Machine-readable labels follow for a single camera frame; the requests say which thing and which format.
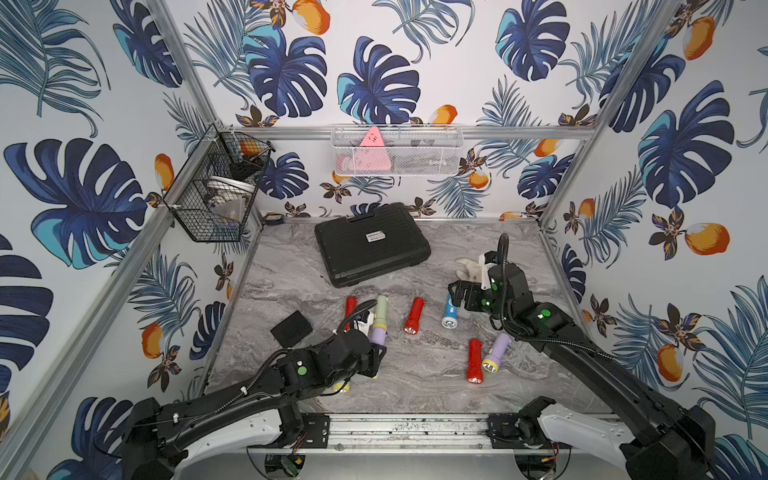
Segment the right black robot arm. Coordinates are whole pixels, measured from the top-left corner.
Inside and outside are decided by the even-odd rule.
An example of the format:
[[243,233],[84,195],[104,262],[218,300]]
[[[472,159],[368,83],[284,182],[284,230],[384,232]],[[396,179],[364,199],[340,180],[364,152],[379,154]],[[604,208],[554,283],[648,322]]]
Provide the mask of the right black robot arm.
[[501,334],[525,342],[565,367],[617,415],[616,422],[579,414],[540,396],[490,424],[501,445],[562,444],[623,470],[632,479],[715,477],[715,421],[700,407],[684,408],[642,382],[600,349],[556,305],[538,302],[523,270],[507,258],[509,237],[484,256],[477,282],[448,287],[451,302],[497,321]]

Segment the red flashlight front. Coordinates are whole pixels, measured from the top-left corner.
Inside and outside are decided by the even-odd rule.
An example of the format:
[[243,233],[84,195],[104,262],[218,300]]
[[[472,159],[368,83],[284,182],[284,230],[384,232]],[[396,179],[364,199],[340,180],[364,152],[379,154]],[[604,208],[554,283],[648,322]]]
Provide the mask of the red flashlight front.
[[479,385],[484,381],[482,346],[482,342],[478,339],[469,341],[466,380],[471,384]]

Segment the purple flashlight front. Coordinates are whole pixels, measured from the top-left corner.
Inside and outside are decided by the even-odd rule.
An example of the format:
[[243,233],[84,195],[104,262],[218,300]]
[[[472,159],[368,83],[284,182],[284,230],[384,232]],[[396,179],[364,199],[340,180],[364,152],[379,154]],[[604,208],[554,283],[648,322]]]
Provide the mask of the purple flashlight front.
[[386,346],[387,327],[383,324],[374,324],[369,331],[369,340],[380,347]]

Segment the green flashlight back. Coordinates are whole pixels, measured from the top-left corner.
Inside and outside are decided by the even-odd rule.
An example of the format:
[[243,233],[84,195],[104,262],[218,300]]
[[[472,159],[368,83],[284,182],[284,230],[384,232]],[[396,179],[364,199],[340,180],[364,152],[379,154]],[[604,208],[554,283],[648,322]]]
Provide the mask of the green flashlight back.
[[388,297],[386,295],[379,295],[377,297],[377,304],[374,310],[374,321],[372,325],[373,328],[380,328],[383,330],[388,329],[388,320],[387,320],[388,306],[389,306]]

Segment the red flashlight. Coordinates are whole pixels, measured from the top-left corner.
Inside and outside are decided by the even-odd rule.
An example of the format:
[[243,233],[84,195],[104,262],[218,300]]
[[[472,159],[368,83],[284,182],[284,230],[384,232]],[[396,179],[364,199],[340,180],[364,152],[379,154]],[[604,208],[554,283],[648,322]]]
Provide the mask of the red flashlight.
[[[358,299],[356,297],[354,297],[354,296],[349,296],[346,299],[346,303],[345,303],[345,317],[349,317],[354,312],[354,310],[356,309],[357,305],[358,305]],[[350,330],[351,326],[352,326],[352,323],[348,322],[344,326],[344,331]]]
[[479,385],[484,381],[482,346],[482,342],[478,339],[469,341],[466,380],[471,384]]
[[420,320],[425,306],[425,301],[421,297],[413,300],[410,312],[404,325],[404,332],[408,335],[416,335],[420,330]]

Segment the blue flashlight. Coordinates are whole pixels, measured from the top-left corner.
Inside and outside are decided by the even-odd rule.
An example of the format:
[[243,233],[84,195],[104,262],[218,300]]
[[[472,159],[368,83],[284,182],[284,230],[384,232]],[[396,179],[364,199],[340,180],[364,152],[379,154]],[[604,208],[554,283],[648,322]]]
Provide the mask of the blue flashlight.
[[448,294],[446,297],[444,316],[441,320],[443,328],[453,330],[458,327],[458,311],[459,308],[453,303],[452,296]]

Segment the green flashlight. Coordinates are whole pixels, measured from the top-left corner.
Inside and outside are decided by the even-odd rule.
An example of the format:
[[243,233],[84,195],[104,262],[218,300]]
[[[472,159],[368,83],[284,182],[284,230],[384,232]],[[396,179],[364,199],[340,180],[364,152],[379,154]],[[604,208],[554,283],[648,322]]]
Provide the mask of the green flashlight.
[[377,304],[374,310],[374,321],[372,325],[373,328],[380,328],[383,330],[388,329],[388,320],[387,320],[388,306],[389,306],[388,297],[386,295],[379,295],[377,297]]
[[336,384],[335,384],[335,385],[332,387],[332,392],[331,392],[331,394],[332,394],[332,395],[336,395],[336,394],[339,394],[339,393],[345,393],[345,392],[348,392],[348,391],[350,390],[349,382],[350,382],[350,380],[349,380],[349,379],[347,379],[347,380],[344,380],[344,381],[341,381],[341,382],[338,382],[338,383],[336,383]]

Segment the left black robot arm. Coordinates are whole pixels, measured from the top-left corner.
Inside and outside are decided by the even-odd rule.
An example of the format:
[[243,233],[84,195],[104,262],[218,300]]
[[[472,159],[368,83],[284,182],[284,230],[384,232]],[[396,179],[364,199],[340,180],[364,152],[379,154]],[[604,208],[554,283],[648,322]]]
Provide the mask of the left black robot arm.
[[301,429],[298,402],[327,396],[334,385],[356,375],[377,375],[386,348],[355,326],[376,306],[375,299],[362,302],[327,339],[274,352],[240,383],[186,402],[161,405],[148,398],[136,403],[121,436],[122,477],[170,479],[191,457],[194,443],[263,412],[278,414],[277,438],[267,443],[288,443]]

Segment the green flashlight front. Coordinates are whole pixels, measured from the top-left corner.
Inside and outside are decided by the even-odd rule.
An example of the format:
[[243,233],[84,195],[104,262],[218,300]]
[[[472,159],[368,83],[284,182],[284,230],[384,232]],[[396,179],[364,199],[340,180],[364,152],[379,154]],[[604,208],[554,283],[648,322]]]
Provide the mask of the green flashlight front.
[[331,394],[332,394],[332,395],[336,395],[336,394],[339,394],[339,393],[345,393],[345,392],[348,392],[348,391],[350,390],[349,382],[350,382],[350,380],[349,380],[349,379],[347,379],[347,380],[344,380],[344,381],[341,381],[341,382],[338,382],[338,383],[336,383],[336,384],[335,384],[335,385],[332,387],[332,392],[331,392]]

